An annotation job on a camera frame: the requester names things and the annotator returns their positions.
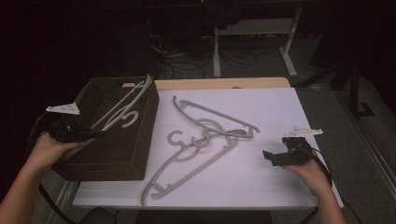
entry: brown box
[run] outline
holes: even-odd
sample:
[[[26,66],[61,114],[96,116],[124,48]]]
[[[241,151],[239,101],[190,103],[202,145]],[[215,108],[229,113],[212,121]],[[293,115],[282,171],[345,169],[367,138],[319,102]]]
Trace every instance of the brown box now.
[[[85,126],[91,127],[123,98],[132,87],[146,81],[146,77],[93,78],[81,90],[76,103]],[[136,89],[118,108],[128,105],[141,89]],[[159,96],[154,80],[130,111],[139,113],[137,120],[127,128],[120,120],[107,132],[104,139],[96,139],[66,161],[58,161],[52,169],[69,181],[142,180],[145,177]],[[108,116],[97,128],[102,129]]]

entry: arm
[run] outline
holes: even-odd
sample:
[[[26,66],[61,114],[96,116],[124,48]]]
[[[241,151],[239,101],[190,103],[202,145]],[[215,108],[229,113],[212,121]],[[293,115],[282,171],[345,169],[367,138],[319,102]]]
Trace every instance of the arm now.
[[[317,198],[320,223],[347,223],[326,175],[323,174],[315,161],[310,160],[302,166],[286,166],[285,169],[296,173]]]
[[[82,143],[59,143],[48,133],[41,135],[0,204],[0,223],[30,223],[41,178],[70,148]]]

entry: hand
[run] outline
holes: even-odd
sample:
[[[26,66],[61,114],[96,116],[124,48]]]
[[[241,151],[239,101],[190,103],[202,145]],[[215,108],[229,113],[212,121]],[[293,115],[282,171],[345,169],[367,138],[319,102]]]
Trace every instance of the hand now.
[[[67,150],[83,145],[84,143],[60,143],[51,138],[48,133],[44,133],[37,138],[26,165],[37,171],[49,170],[51,165],[59,160]]]
[[[326,175],[323,174],[322,170],[314,160],[311,159],[304,165],[291,165],[285,166],[284,168],[296,173],[297,176],[304,181],[315,197],[323,196],[326,193],[330,193],[330,191],[332,192],[332,188],[329,185]]]

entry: person's left hand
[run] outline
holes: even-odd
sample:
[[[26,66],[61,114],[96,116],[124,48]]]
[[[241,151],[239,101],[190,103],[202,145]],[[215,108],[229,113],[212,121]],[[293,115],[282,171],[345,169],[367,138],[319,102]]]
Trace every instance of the person's left hand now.
[[[85,143],[60,143],[44,133],[37,138],[35,146],[26,162],[33,169],[46,171],[59,160],[62,155],[74,147],[82,147]]]

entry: metal stand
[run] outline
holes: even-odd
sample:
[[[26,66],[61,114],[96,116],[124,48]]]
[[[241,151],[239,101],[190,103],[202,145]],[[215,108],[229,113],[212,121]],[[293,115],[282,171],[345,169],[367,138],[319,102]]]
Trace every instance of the metal stand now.
[[[303,10],[302,7],[297,7],[297,9],[296,9],[296,11],[294,13],[294,16],[293,16],[293,21],[290,24],[289,33],[288,33],[288,40],[286,41],[285,46],[279,48],[280,53],[281,53],[282,58],[283,58],[283,62],[285,63],[286,68],[288,69],[289,75],[291,77],[297,77],[297,72],[296,72],[296,70],[294,68],[293,63],[291,62],[291,58],[289,56],[289,49],[290,49],[290,46],[291,46],[291,41],[293,40],[294,34],[296,32],[298,20],[300,19],[300,14],[301,14],[302,10]]]
[[[219,61],[219,36],[220,35],[260,35],[260,34],[287,34],[288,38],[283,47],[280,47],[280,54],[283,62],[289,71],[291,77],[296,77],[297,72],[289,56],[291,41],[297,28],[302,7],[297,7],[294,16],[290,19],[269,19],[269,20],[246,20],[240,21],[238,24],[229,26],[227,30],[219,31],[215,27],[215,49],[213,53],[213,76],[221,77],[220,61]]]

